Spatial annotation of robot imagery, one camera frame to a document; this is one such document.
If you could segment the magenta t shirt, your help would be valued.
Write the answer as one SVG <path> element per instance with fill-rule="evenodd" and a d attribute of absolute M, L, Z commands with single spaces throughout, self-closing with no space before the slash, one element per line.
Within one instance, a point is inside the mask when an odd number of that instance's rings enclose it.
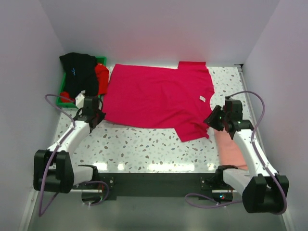
<path fill-rule="evenodd" d="M 173 128 L 182 142 L 209 138 L 214 85 L 205 62 L 176 69 L 116 64 L 103 98 L 105 120 L 137 128 Z"/>

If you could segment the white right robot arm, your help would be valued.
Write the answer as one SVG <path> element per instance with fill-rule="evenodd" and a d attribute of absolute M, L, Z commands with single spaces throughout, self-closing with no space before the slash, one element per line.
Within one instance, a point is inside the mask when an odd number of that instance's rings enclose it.
<path fill-rule="evenodd" d="M 219 166 L 214 177 L 220 189 L 231 186 L 241 196 L 248 213 L 283 214 L 287 209 L 289 180 L 271 165 L 258 140 L 250 120 L 243 119 L 240 100 L 225 98 L 224 106 L 215 106 L 204 123 L 216 131 L 226 131 L 235 142 L 248 167 Z"/>

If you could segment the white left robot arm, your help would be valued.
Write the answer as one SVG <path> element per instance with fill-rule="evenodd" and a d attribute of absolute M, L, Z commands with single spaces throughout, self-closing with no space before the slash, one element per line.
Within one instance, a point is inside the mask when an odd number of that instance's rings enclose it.
<path fill-rule="evenodd" d="M 71 161 L 76 148 L 105 117 L 102 100 L 85 97 L 82 106 L 71 119 L 68 130 L 46 150 L 34 155 L 33 187 L 37 191 L 69 193 L 83 183 L 89 189 L 100 183 L 98 169 L 93 165 L 74 165 Z"/>

